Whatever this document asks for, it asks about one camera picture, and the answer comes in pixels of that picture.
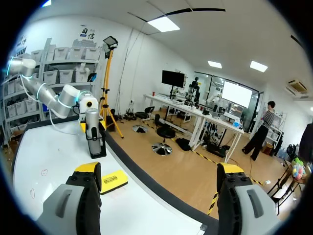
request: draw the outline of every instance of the black pants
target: black pants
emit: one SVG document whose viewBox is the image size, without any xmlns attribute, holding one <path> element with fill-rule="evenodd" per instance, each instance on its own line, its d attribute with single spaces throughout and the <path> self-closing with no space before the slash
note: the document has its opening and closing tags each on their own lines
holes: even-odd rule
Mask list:
<svg viewBox="0 0 313 235">
<path fill-rule="evenodd" d="M 262 144 L 268 134 L 268 128 L 261 126 L 259 130 L 255 133 L 249 143 L 243 148 L 244 153 L 248 154 L 254 149 L 251 158 L 255 161 L 261 151 Z"/>
</svg>

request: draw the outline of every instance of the ceiling light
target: ceiling light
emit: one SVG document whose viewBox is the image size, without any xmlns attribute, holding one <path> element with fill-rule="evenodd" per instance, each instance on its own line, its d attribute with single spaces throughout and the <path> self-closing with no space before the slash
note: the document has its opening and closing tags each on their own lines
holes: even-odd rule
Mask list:
<svg viewBox="0 0 313 235">
<path fill-rule="evenodd" d="M 180 30 L 180 28 L 166 16 L 149 21 L 148 24 L 152 25 L 161 32 Z"/>
<path fill-rule="evenodd" d="M 219 69 L 222 68 L 221 63 L 213 62 L 213 61 L 208 61 L 208 63 L 209 63 L 209 65 L 210 65 L 211 67 L 216 67 L 216 68 L 219 68 Z"/>
<path fill-rule="evenodd" d="M 266 65 L 262 65 L 258 62 L 253 61 L 253 60 L 251 61 L 250 68 L 261 71 L 261 72 L 265 72 L 265 70 L 268 69 L 268 67 Z"/>
<path fill-rule="evenodd" d="M 52 0 L 48 0 L 44 4 L 42 4 L 41 7 L 50 6 L 51 4 L 52 4 Z"/>
</svg>

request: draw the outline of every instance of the yellow tripod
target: yellow tripod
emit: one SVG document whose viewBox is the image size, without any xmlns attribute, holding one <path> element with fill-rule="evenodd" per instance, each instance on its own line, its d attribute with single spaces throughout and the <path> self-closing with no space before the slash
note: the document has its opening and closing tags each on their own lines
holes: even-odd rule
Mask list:
<svg viewBox="0 0 313 235">
<path fill-rule="evenodd" d="M 110 125 L 114 124 L 115 127 L 117 128 L 117 131 L 120 134 L 120 136 L 122 138 L 124 138 L 121 130 L 119 129 L 119 127 L 118 127 L 118 125 L 114 119 L 114 116 L 111 113 L 111 110 L 109 109 L 109 105 L 108 105 L 108 91 L 109 91 L 108 83 L 109 83 L 109 73 L 110 73 L 110 65 L 111 65 L 112 56 L 113 56 L 113 49 L 110 50 L 110 56 L 108 58 L 108 62 L 107 62 L 107 66 L 106 66 L 106 72 L 104 75 L 102 97 L 100 99 L 100 104 L 101 104 L 100 114 L 102 114 L 102 117 L 104 118 L 105 123 L 107 123 L 107 114 L 109 114 L 110 117 L 112 118 L 112 121 L 113 121 L 113 123 L 111 123 Z"/>
</svg>

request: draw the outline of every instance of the chair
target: chair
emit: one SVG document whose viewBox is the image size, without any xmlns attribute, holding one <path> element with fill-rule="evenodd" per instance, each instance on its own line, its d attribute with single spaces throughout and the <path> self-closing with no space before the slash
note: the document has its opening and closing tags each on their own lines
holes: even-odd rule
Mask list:
<svg viewBox="0 0 313 235">
<path fill-rule="evenodd" d="M 162 155 L 162 156 L 164 156 L 164 155 L 170 155 L 170 154 L 173 152 L 173 150 L 172 150 L 172 148 L 171 148 L 169 145 L 167 145 L 167 144 L 165 143 L 165 140 L 166 140 L 166 139 L 174 138 L 176 134 L 175 134 L 175 131 L 174 131 L 173 129 L 170 129 L 169 125 L 167 125 L 167 124 L 165 124 L 165 123 L 161 123 L 161 122 L 159 121 L 159 119 L 160 119 L 160 115 L 159 115 L 159 114 L 156 114 L 156 115 L 155 115 L 155 126 L 156 126 L 156 127 L 157 127 L 157 126 L 161 126 L 161 127 L 159 127 L 159 128 L 156 130 L 156 133 L 157 133 L 159 136 L 163 137 L 164 140 L 163 140 L 162 143 L 154 143 L 154 144 L 152 145 L 152 150 L 153 150 L 155 153 L 157 153 L 157 154 L 159 154 L 159 155 Z"/>
<path fill-rule="evenodd" d="M 152 107 L 146 108 L 144 112 L 136 112 L 135 113 L 136 118 L 139 118 L 139 125 L 133 126 L 133 131 L 138 132 L 138 133 L 147 133 L 148 132 L 148 129 L 146 127 L 144 127 L 141 124 L 141 122 L 143 119 L 149 118 L 154 109 L 155 109 L 155 107 L 152 106 Z"/>
</svg>

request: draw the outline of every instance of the striped shirt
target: striped shirt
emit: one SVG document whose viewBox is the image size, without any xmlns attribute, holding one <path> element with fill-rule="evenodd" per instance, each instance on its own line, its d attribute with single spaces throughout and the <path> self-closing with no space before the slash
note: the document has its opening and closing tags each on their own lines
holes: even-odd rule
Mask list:
<svg viewBox="0 0 313 235">
<path fill-rule="evenodd" d="M 263 117 L 263 125 L 267 128 L 270 128 L 270 126 L 272 125 L 274 121 L 274 118 L 275 118 L 275 114 L 272 111 L 267 110 L 267 112 L 265 113 Z"/>
</svg>

